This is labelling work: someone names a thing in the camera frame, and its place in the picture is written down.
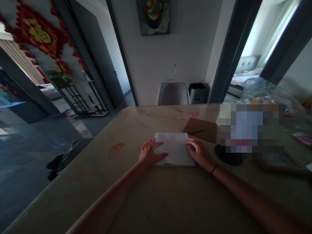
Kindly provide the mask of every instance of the black round base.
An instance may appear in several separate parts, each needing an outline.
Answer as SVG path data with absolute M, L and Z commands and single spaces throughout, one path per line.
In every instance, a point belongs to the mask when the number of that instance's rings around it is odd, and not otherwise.
M 220 144 L 216 145 L 214 150 L 219 159 L 229 165 L 239 166 L 243 163 L 240 153 L 226 153 L 221 149 Z

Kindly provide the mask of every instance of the bedroom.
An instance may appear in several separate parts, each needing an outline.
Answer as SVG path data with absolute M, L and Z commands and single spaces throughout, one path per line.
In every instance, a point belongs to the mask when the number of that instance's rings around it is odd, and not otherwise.
M 300 0 L 263 0 L 236 67 L 227 99 L 240 98 L 247 79 L 259 77 Z

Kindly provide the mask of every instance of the curtain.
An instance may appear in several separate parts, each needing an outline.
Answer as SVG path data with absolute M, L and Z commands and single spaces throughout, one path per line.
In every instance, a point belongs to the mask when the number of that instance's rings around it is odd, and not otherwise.
M 9 57 L 22 69 L 22 71 L 38 85 L 44 84 L 44 77 L 40 74 L 37 68 L 32 64 L 24 51 L 14 41 L 0 40 L 0 47 L 9 55 Z
M 273 28 L 265 43 L 265 47 L 262 49 L 263 53 L 257 64 L 258 67 L 263 67 L 269 57 L 271 56 L 275 46 L 277 45 L 280 37 L 282 36 L 286 26 L 288 25 L 291 17 L 293 16 L 300 0 L 287 0 L 284 3 Z

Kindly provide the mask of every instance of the quilted chair back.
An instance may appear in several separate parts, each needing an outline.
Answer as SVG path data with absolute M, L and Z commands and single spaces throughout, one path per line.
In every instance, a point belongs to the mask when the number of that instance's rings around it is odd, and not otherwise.
M 159 87 L 156 106 L 189 105 L 188 90 L 185 82 L 164 82 Z

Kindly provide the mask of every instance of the bed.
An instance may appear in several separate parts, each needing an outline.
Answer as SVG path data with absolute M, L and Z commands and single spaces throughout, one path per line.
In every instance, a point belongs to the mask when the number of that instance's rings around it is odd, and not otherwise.
M 44 85 L 40 84 L 40 85 L 37 85 L 37 87 L 51 101 L 62 97 L 52 84 L 44 84 Z
M 239 98 L 243 92 L 243 84 L 246 80 L 254 77 L 259 77 L 263 68 L 257 67 L 257 63 L 260 59 L 259 56 L 244 56 L 241 57 L 237 68 L 235 70 L 234 77 L 231 80 L 231 84 L 228 88 L 228 93 L 238 96 Z

